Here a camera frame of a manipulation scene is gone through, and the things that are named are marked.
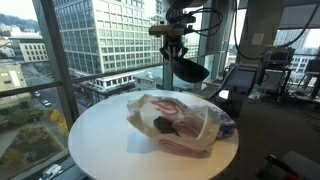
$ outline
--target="table top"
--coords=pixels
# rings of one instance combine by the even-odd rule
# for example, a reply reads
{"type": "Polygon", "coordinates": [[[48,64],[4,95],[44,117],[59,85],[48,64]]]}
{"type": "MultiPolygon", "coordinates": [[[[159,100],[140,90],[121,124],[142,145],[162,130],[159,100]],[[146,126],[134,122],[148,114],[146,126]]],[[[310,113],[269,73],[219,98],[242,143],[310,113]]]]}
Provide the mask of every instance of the table top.
{"type": "Polygon", "coordinates": [[[69,134],[69,151],[76,164],[94,179],[210,179],[233,160],[238,132],[216,141],[206,154],[181,154],[143,135],[127,121],[128,100],[144,94],[172,97],[189,105],[214,106],[196,96],[161,90],[110,97],[86,110],[69,134]]]}

